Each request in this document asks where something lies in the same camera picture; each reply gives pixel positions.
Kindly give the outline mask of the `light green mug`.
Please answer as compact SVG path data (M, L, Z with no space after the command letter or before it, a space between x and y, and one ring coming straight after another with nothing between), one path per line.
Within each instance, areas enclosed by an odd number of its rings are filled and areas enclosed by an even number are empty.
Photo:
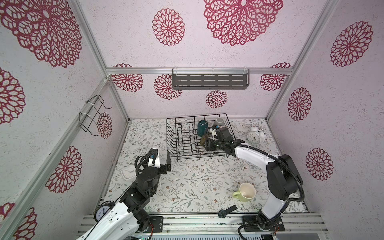
M256 196L256 189L250 183L242 183L239 186L238 191L233 193L233 198L239 200L240 202L249 202Z

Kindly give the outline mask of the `amber textured glass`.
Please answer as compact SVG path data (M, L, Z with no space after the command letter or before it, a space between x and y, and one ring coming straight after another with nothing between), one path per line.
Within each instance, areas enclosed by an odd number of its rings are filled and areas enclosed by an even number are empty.
M205 134L201 137L200 145L204 147L205 149L208 149L210 147L210 136L209 134Z

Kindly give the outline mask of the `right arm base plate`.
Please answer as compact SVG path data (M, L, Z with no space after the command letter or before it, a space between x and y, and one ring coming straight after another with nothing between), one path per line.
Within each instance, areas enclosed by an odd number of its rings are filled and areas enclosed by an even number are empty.
M246 225L245 232L283 232L286 230L281 217L269 220L265 224L261 223L267 220L258 215L242 216L242 221L243 225Z

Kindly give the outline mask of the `black wire dish rack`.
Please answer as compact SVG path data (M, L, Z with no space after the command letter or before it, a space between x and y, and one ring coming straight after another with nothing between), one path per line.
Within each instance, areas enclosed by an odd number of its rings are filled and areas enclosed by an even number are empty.
M224 156L222 150L206 150L201 145L198 136L198 123L205 120L209 127L217 118L224 120L224 126L229 129L233 139L236 139L227 114L210 114L199 116L167 118L167 155L173 160L200 159L206 157Z

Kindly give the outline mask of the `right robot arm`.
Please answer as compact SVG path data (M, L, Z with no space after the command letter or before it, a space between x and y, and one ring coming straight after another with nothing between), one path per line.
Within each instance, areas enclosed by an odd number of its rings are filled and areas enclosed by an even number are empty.
M274 156L241 139L235 140L227 127L209 127L204 137L209 146L213 145L227 155L245 160L266 172L270 195L259 212L266 221L278 218L291 202L305 199L303 180L290 156Z

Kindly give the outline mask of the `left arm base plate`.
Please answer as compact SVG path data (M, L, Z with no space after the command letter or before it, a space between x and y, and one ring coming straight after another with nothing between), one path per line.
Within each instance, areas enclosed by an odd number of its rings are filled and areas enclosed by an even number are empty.
M163 231L163 216L150 216L145 233L161 233Z

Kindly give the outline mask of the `grey mug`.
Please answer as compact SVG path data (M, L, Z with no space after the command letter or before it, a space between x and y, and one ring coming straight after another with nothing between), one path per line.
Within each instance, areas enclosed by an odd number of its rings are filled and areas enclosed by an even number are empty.
M214 125L224 126L225 125L225 120L223 118L216 118L214 120Z

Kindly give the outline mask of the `teal mug cream inside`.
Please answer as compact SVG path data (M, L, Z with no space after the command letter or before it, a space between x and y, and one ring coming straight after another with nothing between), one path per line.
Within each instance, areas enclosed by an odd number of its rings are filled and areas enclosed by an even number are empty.
M206 120L200 120L198 122L198 127L197 127L197 134L199 137L202 137L205 132L206 132L206 129L209 127L209 124Z

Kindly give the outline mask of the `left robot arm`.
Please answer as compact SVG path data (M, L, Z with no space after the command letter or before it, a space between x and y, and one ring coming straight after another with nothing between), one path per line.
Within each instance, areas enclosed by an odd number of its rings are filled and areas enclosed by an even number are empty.
M136 158L134 167L136 178L132 184L79 240L124 240L137 232L152 235L158 231L159 226L151 222L145 206L158 192L161 175L172 170L171 157L167 156L162 164L158 149L150 149Z

